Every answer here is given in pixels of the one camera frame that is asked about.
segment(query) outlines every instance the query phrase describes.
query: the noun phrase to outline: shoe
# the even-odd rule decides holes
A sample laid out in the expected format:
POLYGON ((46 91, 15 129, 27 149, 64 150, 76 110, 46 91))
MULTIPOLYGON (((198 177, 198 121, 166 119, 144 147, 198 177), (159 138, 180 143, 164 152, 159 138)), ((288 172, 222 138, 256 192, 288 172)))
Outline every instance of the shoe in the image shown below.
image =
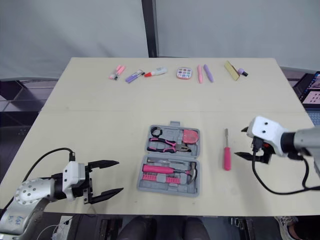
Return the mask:
POLYGON ((282 240, 296 240, 290 235, 288 227, 294 223, 297 223, 298 218, 295 216, 275 216, 274 218, 279 224, 282 240))

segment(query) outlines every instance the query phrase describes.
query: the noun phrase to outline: wooden table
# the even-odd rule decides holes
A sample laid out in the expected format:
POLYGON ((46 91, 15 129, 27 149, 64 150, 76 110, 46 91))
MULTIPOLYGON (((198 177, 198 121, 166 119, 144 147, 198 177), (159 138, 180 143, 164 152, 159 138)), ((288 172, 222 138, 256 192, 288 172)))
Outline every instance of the wooden table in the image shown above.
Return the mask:
MULTIPOLYGON (((0 207, 8 202, 32 164, 44 153, 69 147, 79 163, 116 160, 120 164, 92 172, 93 191, 124 187, 108 201, 93 205, 98 214, 282 216, 320 214, 320 193, 289 196, 266 191, 252 173, 251 163, 232 155, 232 170, 223 169, 224 129, 229 129, 232 152, 251 152, 251 141, 241 129, 258 115, 295 131, 313 126, 294 91, 272 58, 73 58, 26 136, 0 186, 0 207), (224 68, 229 60, 248 77, 234 81, 224 68), (207 64, 199 84, 196 67, 207 64), (108 79, 117 65, 126 65, 119 80, 108 79), (124 79, 142 69, 167 67, 168 73, 124 79), (176 78, 178 67, 193 69, 190 80, 176 78), (166 195, 137 190, 139 168, 150 125, 180 121, 201 132, 200 194, 166 195)), ((42 160, 30 178, 62 172, 66 152, 42 160)), ((309 186, 320 180, 310 164, 309 186)), ((275 191, 300 189, 302 162, 273 156, 270 165, 257 163, 257 172, 275 191)), ((47 206, 49 212, 92 213, 83 198, 47 206)))

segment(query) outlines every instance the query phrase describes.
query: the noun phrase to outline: purple pen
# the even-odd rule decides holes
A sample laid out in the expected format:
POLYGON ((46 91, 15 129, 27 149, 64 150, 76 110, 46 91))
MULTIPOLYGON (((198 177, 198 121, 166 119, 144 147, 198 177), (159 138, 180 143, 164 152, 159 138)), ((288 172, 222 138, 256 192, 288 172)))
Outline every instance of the purple pen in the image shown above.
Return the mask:
POLYGON ((128 76, 125 81, 129 84, 131 83, 133 80, 137 79, 140 75, 143 75, 144 72, 142 70, 138 70, 137 72, 135 72, 134 74, 132 74, 131 76, 128 76))
POLYGON ((205 71, 206 76, 207 76, 208 79, 210 80, 210 82, 213 83, 213 82, 214 82, 214 77, 212 76, 211 72, 209 71, 209 68, 208 68, 207 64, 205 64, 205 65, 203 66, 203 69, 204 69, 204 71, 205 71))

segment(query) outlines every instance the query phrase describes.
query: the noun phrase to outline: pink pliers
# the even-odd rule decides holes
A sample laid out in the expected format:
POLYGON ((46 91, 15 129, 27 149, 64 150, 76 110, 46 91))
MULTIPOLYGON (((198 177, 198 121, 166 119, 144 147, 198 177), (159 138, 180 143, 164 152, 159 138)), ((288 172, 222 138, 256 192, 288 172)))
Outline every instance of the pink pliers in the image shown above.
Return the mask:
POLYGON ((151 151, 151 152, 171 153, 171 154, 174 154, 176 151, 191 152, 191 149, 189 147, 187 147, 187 145, 185 145, 184 143, 177 144, 175 141, 169 141, 169 140, 166 140, 163 138, 157 138, 157 137, 149 138, 149 141, 150 142, 161 142, 161 143, 168 144, 171 146, 171 147, 163 148, 163 149, 149 146, 147 148, 147 150, 151 151))

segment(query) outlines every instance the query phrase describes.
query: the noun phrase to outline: power strip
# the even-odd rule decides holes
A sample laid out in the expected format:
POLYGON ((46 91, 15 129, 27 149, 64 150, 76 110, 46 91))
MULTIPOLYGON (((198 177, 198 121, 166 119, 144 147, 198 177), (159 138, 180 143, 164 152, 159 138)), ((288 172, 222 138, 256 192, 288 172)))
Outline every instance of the power strip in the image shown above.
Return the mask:
POLYGON ((59 227, 52 235, 52 240, 67 240, 72 222, 70 218, 71 216, 61 216, 59 227))

